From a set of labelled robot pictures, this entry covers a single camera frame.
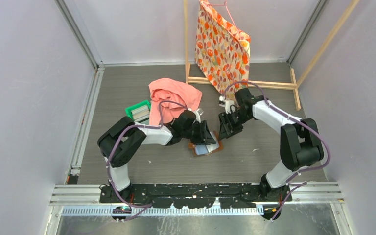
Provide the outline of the brown leather card holder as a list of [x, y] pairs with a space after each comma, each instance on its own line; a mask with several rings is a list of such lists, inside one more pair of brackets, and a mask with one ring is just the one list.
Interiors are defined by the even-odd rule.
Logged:
[[192, 153], [195, 157], [208, 156], [224, 149], [222, 141], [218, 139], [218, 133], [216, 131], [212, 131], [211, 135], [214, 140], [216, 140], [216, 144], [194, 145], [193, 143], [190, 143], [188, 145], [188, 148], [192, 150]]

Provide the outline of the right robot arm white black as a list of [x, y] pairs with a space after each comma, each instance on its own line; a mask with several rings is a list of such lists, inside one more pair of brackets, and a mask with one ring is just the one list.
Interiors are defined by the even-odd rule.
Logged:
[[234, 100], [221, 95], [218, 103], [225, 109], [218, 115], [220, 139], [240, 133], [243, 124], [252, 119], [264, 122], [280, 136], [280, 161], [260, 180], [259, 193], [264, 200], [274, 200], [292, 176], [324, 158], [315, 120], [285, 113], [265, 96], [253, 96], [248, 88], [238, 90]]

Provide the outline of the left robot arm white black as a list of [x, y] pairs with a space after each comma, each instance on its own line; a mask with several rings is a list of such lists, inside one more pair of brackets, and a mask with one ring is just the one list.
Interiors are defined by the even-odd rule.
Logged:
[[171, 146], [181, 139], [187, 139], [194, 145], [194, 152], [204, 155], [219, 147], [217, 137], [208, 129], [205, 120], [199, 115], [184, 110], [177, 118], [163, 125], [145, 125], [123, 117], [97, 141], [106, 161], [112, 197], [120, 203], [126, 202], [131, 195], [128, 175], [128, 162], [142, 145], [156, 144]]

